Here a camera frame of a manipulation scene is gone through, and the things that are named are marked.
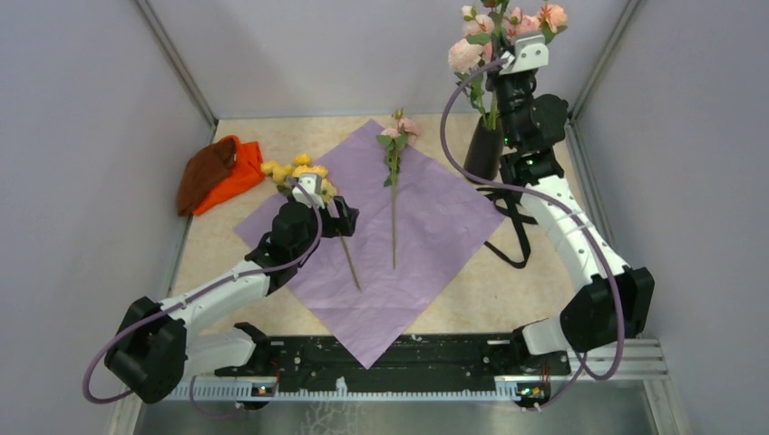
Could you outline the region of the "pink flower stem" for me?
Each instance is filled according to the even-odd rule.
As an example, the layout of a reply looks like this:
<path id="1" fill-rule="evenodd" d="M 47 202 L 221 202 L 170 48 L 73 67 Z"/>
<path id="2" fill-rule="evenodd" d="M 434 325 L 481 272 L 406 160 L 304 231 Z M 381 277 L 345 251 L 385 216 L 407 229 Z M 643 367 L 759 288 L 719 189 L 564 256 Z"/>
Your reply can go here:
<path id="1" fill-rule="evenodd" d="M 537 87 L 536 73 L 538 70 L 509 75 L 500 75 L 504 60 L 500 58 L 504 47 L 509 45 L 518 34 L 517 26 L 524 15 L 521 9 L 515 8 L 505 13 L 499 34 L 492 35 L 492 59 L 495 65 L 486 73 L 486 90 L 492 93 L 492 112 L 496 114 L 506 135 L 514 125 L 516 113 L 533 100 Z"/>
<path id="2" fill-rule="evenodd" d="M 481 59 L 488 62 L 492 58 L 492 35 L 499 34 L 502 18 L 507 12 L 509 1 L 481 1 L 481 5 L 462 7 L 462 32 L 469 44 L 483 48 Z"/>
<path id="3" fill-rule="evenodd" d="M 483 62 L 481 59 L 482 52 L 483 48 L 481 46 L 468 43 L 465 37 L 449 49 L 448 64 L 458 79 L 458 85 L 467 80 L 471 73 L 478 71 L 482 66 L 491 61 Z M 495 118 L 492 110 L 487 109 L 483 103 L 485 93 L 483 77 L 480 74 L 462 90 L 462 94 L 468 100 L 468 103 L 480 113 L 485 126 L 488 129 L 493 129 L 495 127 Z"/>

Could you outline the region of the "purple wrapping paper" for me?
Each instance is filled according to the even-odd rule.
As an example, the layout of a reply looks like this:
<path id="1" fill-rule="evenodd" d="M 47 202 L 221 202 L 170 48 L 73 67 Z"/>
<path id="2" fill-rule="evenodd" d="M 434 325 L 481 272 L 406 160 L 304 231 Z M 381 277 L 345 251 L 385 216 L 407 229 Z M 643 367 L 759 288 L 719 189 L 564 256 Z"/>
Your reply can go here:
<path id="1" fill-rule="evenodd" d="M 270 335 L 332 334 L 364 368 L 382 357 L 501 225 L 488 199 L 431 157 L 437 144 L 423 134 L 402 159 L 392 269 L 390 193 L 376 141 L 384 129 L 381 118 L 234 120 L 221 128 L 256 141 L 266 160 L 284 164 L 306 153 L 360 210 L 347 239 L 360 291 L 340 241 L 326 239 L 285 288 L 240 309 L 238 319 Z"/>

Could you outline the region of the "pink and white flower bunch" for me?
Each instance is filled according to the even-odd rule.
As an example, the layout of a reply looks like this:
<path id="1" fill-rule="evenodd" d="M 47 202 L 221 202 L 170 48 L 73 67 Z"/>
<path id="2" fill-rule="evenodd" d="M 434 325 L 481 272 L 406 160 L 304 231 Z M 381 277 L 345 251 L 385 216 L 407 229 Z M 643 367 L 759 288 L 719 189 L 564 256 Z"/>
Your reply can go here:
<path id="1" fill-rule="evenodd" d="M 384 187 L 390 191 L 391 218 L 391 264 L 392 269 L 397 265 L 397 188 L 401 171 L 401 154 L 408 145 L 412 145 L 420 135 L 417 124 L 405 115 L 404 108 L 399 108 L 391 114 L 394 126 L 382 130 L 377 136 L 377 143 L 384 150 L 384 164 L 388 174 Z"/>

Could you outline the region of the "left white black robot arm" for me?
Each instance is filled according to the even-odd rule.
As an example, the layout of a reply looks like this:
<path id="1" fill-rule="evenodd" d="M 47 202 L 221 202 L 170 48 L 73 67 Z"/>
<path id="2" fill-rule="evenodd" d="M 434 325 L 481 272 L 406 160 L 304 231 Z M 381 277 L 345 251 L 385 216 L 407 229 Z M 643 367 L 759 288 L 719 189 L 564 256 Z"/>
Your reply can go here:
<path id="1" fill-rule="evenodd" d="M 320 208 L 288 200 L 257 246 L 222 276 L 180 296 L 132 303 L 107 345 L 105 367 L 147 404 L 202 374 L 271 375 L 275 353 L 256 326 L 241 322 L 225 333 L 204 330 L 283 287 L 321 238 L 351 237 L 359 216 L 341 196 Z"/>

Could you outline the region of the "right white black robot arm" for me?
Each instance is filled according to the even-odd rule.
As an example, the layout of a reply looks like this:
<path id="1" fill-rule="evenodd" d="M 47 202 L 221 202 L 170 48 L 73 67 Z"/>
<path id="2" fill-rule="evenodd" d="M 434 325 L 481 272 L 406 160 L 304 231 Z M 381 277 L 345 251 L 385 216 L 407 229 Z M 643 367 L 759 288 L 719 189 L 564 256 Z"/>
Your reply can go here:
<path id="1" fill-rule="evenodd" d="M 568 104 L 553 94 L 536 96 L 533 71 L 489 75 L 501 115 L 501 179 L 523 189 L 518 199 L 545 231 L 567 268 L 576 294 L 549 319 L 517 330 L 511 363 L 536 372 L 547 353 L 585 353 L 643 332 L 655 281 L 633 268 L 603 239 L 574 198 L 553 146 L 565 137 Z"/>

